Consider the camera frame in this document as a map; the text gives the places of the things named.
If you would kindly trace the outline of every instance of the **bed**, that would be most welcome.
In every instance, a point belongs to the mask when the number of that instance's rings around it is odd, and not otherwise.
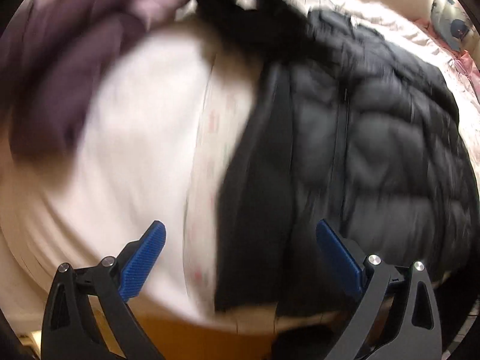
[[[288,1],[304,12],[349,13],[354,24],[438,66],[480,180],[480,105],[449,52],[379,0]],[[274,305],[214,314],[215,194],[254,104],[261,61],[225,48],[193,11],[190,3],[177,23],[152,32],[109,70],[71,156],[14,163],[4,136],[0,255],[18,274],[0,273],[7,283],[0,306],[17,332],[40,328],[60,263],[91,266],[116,255],[156,219],[167,243],[131,304],[137,315],[241,334],[336,319],[276,319]]]

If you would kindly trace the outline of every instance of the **black puffer jacket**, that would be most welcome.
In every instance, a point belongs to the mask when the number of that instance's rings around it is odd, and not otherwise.
[[[335,12],[281,0],[198,0],[226,37],[264,54],[258,104],[219,198],[218,310],[345,309],[315,242],[321,219],[366,254],[463,266],[479,203],[458,108],[441,72]]]

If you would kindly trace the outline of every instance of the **jacket zipper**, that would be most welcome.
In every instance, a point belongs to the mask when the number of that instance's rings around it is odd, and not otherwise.
[[[347,88],[340,90],[337,110],[337,133],[330,178],[328,199],[328,220],[337,232],[342,231],[343,203],[345,200],[345,173],[347,154],[347,128],[349,123],[349,92]]]

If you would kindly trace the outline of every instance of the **mattress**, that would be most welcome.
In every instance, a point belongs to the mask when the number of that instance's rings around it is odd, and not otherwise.
[[[375,28],[438,66],[457,101],[460,134],[480,180],[480,105],[452,55],[378,0],[288,1],[303,12],[351,14],[354,24]],[[254,105],[262,63],[224,45],[194,8],[190,3],[176,23],[150,33],[111,67],[71,156],[14,162],[3,144],[0,227],[11,254],[0,258],[16,261],[30,276],[18,275],[17,285],[32,287],[26,281],[33,280],[45,294],[60,263],[97,264],[160,220],[166,246],[140,297],[130,302],[136,314],[254,334],[329,323],[335,313],[275,318],[275,305],[214,313],[215,200]],[[25,299],[38,311],[42,292],[30,295]],[[0,300],[13,297],[2,293]],[[9,312],[3,303],[11,322],[22,318],[21,307]]]

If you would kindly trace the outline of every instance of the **black fabric strap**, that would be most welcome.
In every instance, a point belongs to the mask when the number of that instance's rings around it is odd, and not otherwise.
[[[290,170],[293,143],[290,80],[281,65],[264,72],[255,117],[235,151],[218,200],[218,311],[275,303],[282,284],[294,210],[292,185],[283,177]]]
[[[263,55],[284,55],[300,42],[306,17],[283,0],[256,0],[244,10],[237,0],[197,0],[203,18],[227,39]]]

